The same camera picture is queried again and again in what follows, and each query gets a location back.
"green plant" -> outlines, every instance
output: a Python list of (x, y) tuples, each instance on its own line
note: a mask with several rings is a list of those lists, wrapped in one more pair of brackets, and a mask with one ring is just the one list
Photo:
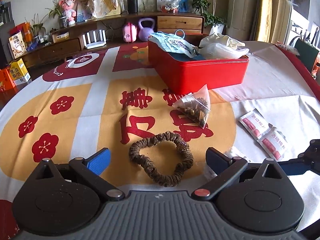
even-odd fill
[[(215, 10), (215, 0), (213, 1), (213, 12)], [(224, 24), (227, 25), (226, 20), (215, 16), (214, 14), (207, 11), (209, 8), (208, 0), (192, 0), (191, 6), (196, 10), (196, 12), (200, 12), (200, 14), (204, 17), (204, 26), (214, 25), (214, 24)]]
[(49, 17), (52, 16), (53, 18), (58, 15), (59, 17), (62, 17), (63, 14), (63, 7), (61, 5), (59, 5), (57, 0), (52, 0), (54, 9), (50, 9), (50, 8), (46, 8), (48, 9), (49, 12)]
[(45, 32), (45, 27), (43, 27), (44, 22), (42, 22), (44, 20), (44, 18), (47, 16), (48, 14), (46, 14), (42, 20), (39, 22), (39, 15), (37, 14), (37, 20), (36, 20), (36, 14), (33, 17), (32, 24), (31, 24), (31, 31), (34, 37), (39, 35), (39, 31), (43, 28), (44, 32)]

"yellow curtain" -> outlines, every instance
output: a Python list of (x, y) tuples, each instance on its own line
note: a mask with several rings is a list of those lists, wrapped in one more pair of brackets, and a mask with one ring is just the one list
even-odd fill
[(250, 40), (269, 42), (272, 0), (258, 0)]

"pink suitcase toy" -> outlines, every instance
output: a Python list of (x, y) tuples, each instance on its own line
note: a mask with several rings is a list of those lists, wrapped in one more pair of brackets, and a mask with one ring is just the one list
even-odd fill
[(123, 40), (125, 42), (134, 42), (137, 39), (137, 27), (128, 22), (126, 26), (122, 29), (123, 32)]

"white vase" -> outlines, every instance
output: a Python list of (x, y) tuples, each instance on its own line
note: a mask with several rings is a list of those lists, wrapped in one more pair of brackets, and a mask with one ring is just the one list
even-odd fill
[(215, 26), (212, 26), (209, 35), (211, 35), (213, 33), (220, 33), (221, 34), (223, 31), (223, 28), (224, 28), (224, 24), (222, 24), (222, 23), (216, 24)]

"pink plush toy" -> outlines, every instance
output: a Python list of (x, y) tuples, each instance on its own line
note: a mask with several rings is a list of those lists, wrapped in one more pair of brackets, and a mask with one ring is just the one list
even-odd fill
[(63, 14), (67, 17), (69, 25), (75, 24), (76, 11), (73, 10), (75, 0), (60, 0), (59, 5), (63, 8)]

